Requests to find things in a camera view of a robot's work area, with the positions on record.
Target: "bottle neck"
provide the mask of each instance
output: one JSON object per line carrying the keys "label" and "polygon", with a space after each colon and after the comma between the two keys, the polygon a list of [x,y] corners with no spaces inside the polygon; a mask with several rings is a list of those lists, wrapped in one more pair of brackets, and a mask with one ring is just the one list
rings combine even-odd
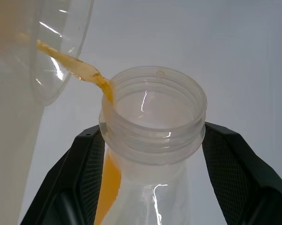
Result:
{"label": "bottle neck", "polygon": [[114,105],[103,97],[100,128],[117,155],[142,165],[171,165],[199,148],[207,100],[192,78],[163,67],[136,67],[111,83]]}

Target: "translucent plastic bottle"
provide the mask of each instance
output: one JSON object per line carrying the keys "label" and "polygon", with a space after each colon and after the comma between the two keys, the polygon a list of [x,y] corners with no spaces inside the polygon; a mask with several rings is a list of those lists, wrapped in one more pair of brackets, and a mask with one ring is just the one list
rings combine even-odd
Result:
{"label": "translucent plastic bottle", "polygon": [[102,224],[189,225],[186,159],[205,134],[204,91],[163,67],[128,69],[111,81],[114,105],[103,97],[100,128],[121,184]]}

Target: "juice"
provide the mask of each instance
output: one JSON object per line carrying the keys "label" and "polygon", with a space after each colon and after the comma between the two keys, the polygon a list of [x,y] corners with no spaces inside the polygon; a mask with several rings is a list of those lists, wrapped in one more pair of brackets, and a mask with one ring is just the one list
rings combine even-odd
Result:
{"label": "juice", "polygon": [[[110,81],[101,76],[100,72],[92,65],[78,60],[69,55],[59,53],[47,44],[37,41],[37,48],[45,54],[59,61],[66,69],[68,69],[75,77],[86,82],[95,83],[101,88],[107,99],[113,104],[113,92]],[[114,203],[121,182],[121,172],[113,163],[110,154],[104,162],[102,175],[102,184],[98,199],[97,211],[94,225],[100,225],[106,213]]]}

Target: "white wall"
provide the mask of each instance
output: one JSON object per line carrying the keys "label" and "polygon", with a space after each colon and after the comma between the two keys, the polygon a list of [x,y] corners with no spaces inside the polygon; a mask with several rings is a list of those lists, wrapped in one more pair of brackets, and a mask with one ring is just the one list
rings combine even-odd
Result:
{"label": "white wall", "polygon": [[[141,65],[192,76],[207,121],[239,132],[282,178],[282,0],[97,0],[80,58],[108,78]],[[75,136],[97,124],[101,95],[71,78],[45,109],[19,221]],[[201,150],[190,169],[192,224],[225,224]]]}

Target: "plastic bottle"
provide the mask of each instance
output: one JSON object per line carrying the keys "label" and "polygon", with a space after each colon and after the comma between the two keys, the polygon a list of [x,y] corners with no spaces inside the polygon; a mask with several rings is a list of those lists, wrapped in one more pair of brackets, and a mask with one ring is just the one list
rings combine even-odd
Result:
{"label": "plastic bottle", "polygon": [[[92,5],[93,0],[0,0],[2,225],[17,224],[44,107],[70,77],[61,64],[36,49],[36,40],[78,57]],[[19,42],[20,33],[29,34],[30,41]]]}
{"label": "plastic bottle", "polygon": [[186,159],[205,134],[204,91],[163,67],[128,69],[111,82],[114,105],[103,97],[99,121],[121,184],[101,224],[188,225]]}

